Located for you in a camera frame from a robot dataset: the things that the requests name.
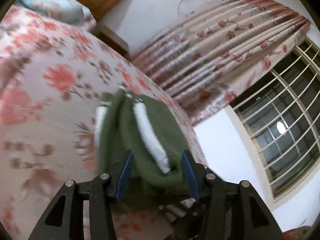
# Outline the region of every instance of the blue gripper pad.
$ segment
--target blue gripper pad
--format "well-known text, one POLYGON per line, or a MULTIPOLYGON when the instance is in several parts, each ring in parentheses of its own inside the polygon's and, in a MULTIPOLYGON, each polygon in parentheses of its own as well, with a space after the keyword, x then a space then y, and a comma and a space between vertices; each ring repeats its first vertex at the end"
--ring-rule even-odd
POLYGON ((117 180, 117 190, 116 190, 116 199, 120 200, 124 196, 124 192, 126 190, 131 170, 133 167, 133 152, 128 154, 127 159, 124 162, 123 168, 117 180))
POLYGON ((192 160, 190 161, 194 162, 193 157, 189 152, 184 151, 182 153, 182 170, 187 180, 190 196, 194 198, 197 203, 199 203, 200 201, 199 182, 197 180, 197 176, 195 172, 192 169, 192 166, 194 165, 192 165, 189 161, 190 157, 192 158, 192 160))

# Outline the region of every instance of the bed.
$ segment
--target bed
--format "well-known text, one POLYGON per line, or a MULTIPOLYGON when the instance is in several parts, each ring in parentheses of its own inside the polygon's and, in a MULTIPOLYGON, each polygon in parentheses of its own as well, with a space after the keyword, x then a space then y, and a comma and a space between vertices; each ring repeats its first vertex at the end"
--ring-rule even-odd
MULTIPOLYGON (((165 102, 194 159, 206 163, 184 110, 87 31, 14 5, 0 29, 0 220, 12 239, 28 238, 65 181, 94 178, 96 107, 102 92, 114 94, 120 84, 165 102)), ((156 210, 113 218, 118 239, 171 233, 156 210)), ((84 228, 90 239, 87 207, 84 228)))

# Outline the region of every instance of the green cloth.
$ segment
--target green cloth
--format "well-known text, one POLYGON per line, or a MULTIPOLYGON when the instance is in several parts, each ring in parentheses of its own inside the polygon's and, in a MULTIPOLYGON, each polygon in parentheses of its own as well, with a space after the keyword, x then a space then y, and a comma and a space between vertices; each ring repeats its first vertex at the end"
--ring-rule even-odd
POLYGON ((181 157, 189 150, 183 133, 167 105, 145 95, 119 90, 116 95, 103 93, 101 101, 109 101, 103 121, 98 151, 98 173, 108 172, 119 162, 126 149, 134 154, 134 168, 122 203, 136 210, 172 204, 188 198, 181 157), (142 100, 154 132, 169 157, 171 171, 163 174, 146 150, 135 120, 133 105, 142 100))

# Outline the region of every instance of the pink curtain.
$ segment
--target pink curtain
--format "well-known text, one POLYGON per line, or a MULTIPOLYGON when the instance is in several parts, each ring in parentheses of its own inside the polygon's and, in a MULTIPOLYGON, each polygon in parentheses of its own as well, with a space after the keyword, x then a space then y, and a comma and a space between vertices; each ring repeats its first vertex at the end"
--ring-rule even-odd
POLYGON ((262 78, 309 27, 273 0, 214 1, 153 37, 132 63, 196 125, 262 78))

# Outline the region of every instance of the window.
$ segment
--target window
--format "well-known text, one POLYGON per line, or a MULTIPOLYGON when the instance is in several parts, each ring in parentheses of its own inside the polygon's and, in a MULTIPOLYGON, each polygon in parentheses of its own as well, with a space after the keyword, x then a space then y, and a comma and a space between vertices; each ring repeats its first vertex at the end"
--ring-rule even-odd
POLYGON ((275 198, 320 156, 320 55, 308 39, 232 104, 254 142, 275 198))

